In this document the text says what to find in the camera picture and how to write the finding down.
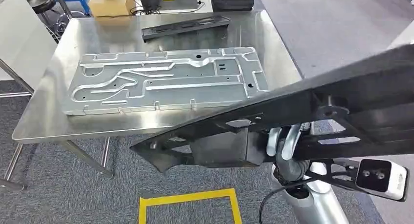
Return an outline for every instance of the metal plate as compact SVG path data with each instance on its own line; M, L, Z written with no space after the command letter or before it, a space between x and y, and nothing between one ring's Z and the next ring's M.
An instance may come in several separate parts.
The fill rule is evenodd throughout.
M252 47L84 55L67 115L228 106L268 91Z

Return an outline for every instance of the yellow tape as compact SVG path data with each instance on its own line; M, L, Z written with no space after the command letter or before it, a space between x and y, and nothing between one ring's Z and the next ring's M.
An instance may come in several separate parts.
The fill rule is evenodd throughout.
M236 190L234 188L204 191L197 193L190 193L184 195L175 196L163 196L156 198L144 199L140 198L140 207L138 212L138 224L146 223L146 208L149 206L163 205L163 204L176 204L188 201L199 201L212 198L230 197L231 210L233 212L233 219L235 224L242 224L242 217L240 215L239 205L237 203Z

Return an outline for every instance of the black bag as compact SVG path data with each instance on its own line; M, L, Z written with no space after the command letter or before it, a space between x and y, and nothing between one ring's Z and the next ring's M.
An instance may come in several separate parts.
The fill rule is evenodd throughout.
M222 11L250 11L254 0L211 0L214 12Z

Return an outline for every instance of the black metal part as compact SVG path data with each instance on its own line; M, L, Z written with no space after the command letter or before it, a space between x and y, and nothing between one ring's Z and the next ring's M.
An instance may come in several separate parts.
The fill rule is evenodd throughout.
M194 162L206 167L258 166L265 161L267 142L262 133L244 128L195 140L190 147Z
M146 42L149 39L159 38L167 35L175 35L218 26L228 26L229 23L229 18L216 15L208 18L186 20L172 24L144 28L142 29L142 35L144 42Z
M329 183L331 185L343 188L345 190L349 190L349 191L358 191L358 192L363 192L366 194L370 194L373 196L378 196L381 198L385 198L388 200L392 200L392 201L398 201L398 202L405 202L405 200L407 199L407 194L408 194L408 184L409 184L409 180L410 180L410 172L407 168L405 168L407 170L407 177L405 180L405 186L404 186L404 195L400 200L393 200L391 198L388 197L384 197L384 196L379 196L373 193L370 193L360 187L358 187L356 185L356 179L357 179L357 173L358 173L358 167L359 167L359 162L356 161L352 161L349 159L334 159L334 160L315 160L315 161L311 161L311 162L321 162L324 163L326 165L326 169L327 169L327 173L326 175L320 175L317 173L314 173L310 170L308 170L306 172L306 175L311 177L311 178L317 178L320 181ZM345 168L346 172L343 172L344 176L347 176L348 179L342 179L342 178L335 178L334 175L332 176L333 172L332 172L332 165L336 164L336 165L340 165L342 167Z
M157 142L169 150L208 136L242 130L226 124L234 120L250 120L249 132L268 132L281 126L334 119L344 131L305 134L299 139L293 157L315 160L412 154L413 86L414 45L405 45L178 124L138 142L131 149L139 153ZM347 143L339 140L338 144L319 142L344 137L360 140Z

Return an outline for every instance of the gray carpet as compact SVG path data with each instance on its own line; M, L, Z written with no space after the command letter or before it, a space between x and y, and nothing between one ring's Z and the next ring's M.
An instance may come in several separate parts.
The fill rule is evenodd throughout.
M385 49L413 19L410 0L262 0L305 77ZM1 90L16 89L0 82ZM28 98L0 99L0 172L14 151L11 133ZM177 166L164 174L132 153L136 137L111 142L114 179L97 175L52 143L26 145L13 176L23 192L0 189L0 223L136 223L138 198L234 187L243 223L258 223L261 199L271 190L269 165L208 169ZM100 158L104 139L78 141ZM335 189L352 224L383 223L364 194ZM280 195L265 207L265 223L297 223ZM147 223L232 223L227 198L155 206Z

